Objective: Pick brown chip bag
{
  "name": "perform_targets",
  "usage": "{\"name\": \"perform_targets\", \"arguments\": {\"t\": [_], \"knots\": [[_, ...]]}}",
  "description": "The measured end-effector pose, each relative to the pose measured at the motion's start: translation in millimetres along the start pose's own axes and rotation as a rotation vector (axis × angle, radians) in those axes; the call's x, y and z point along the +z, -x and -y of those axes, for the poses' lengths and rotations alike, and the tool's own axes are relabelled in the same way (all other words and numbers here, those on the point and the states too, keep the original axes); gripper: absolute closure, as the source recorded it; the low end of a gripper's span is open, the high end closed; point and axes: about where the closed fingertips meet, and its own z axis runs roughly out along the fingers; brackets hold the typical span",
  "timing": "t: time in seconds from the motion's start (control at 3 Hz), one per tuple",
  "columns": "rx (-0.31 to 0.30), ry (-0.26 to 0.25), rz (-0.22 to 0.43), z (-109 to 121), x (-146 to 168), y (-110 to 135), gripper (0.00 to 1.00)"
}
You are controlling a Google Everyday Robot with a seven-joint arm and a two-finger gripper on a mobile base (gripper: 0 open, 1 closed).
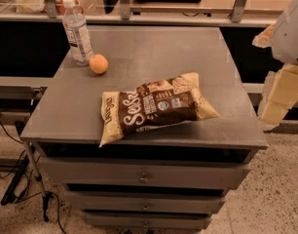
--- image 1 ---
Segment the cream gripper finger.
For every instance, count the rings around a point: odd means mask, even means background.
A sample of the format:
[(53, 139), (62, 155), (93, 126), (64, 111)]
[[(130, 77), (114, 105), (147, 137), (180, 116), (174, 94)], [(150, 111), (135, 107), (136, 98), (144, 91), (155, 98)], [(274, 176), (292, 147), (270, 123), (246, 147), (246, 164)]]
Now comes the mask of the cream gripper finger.
[(258, 117), (263, 125), (278, 125), (298, 101), (298, 65), (285, 64), (265, 79)]
[(258, 48), (268, 48), (272, 46), (274, 26), (271, 24), (261, 33), (256, 35), (252, 41), (252, 45)]

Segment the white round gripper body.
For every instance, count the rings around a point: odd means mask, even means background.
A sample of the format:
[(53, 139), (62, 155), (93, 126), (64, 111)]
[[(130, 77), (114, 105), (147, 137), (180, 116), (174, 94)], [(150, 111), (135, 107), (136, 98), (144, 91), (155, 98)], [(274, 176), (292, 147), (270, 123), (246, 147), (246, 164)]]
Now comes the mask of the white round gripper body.
[(298, 65), (298, 0), (292, 0), (275, 23), (272, 54), (283, 63)]

